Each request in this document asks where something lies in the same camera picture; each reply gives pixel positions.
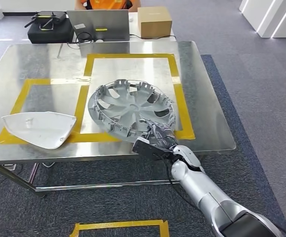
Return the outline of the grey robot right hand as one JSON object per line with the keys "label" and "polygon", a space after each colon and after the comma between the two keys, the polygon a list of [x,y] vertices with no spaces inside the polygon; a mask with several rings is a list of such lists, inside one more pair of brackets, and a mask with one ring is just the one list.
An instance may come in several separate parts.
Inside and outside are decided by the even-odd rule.
{"label": "grey robot right hand", "polygon": [[178,144],[174,131],[166,123],[154,122],[149,119],[146,120],[145,123],[148,128],[146,139],[150,144],[165,150],[173,150]]}

